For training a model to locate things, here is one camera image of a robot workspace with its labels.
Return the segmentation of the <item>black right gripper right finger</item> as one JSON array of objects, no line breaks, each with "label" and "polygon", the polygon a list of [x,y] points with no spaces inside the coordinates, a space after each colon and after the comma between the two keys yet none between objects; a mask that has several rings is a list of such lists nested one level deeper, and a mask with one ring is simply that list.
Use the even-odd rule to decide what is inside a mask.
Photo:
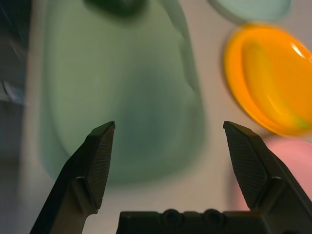
[{"label": "black right gripper right finger", "polygon": [[225,121],[232,167],[249,208],[224,212],[232,234],[310,234],[312,202],[288,167],[247,127]]}]

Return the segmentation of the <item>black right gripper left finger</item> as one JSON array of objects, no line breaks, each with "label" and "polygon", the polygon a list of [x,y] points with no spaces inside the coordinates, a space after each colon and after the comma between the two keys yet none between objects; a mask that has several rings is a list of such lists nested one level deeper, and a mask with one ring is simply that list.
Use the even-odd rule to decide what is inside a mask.
[{"label": "black right gripper left finger", "polygon": [[86,219],[102,205],[114,131],[113,121],[93,129],[66,161],[31,233],[82,233]]}]

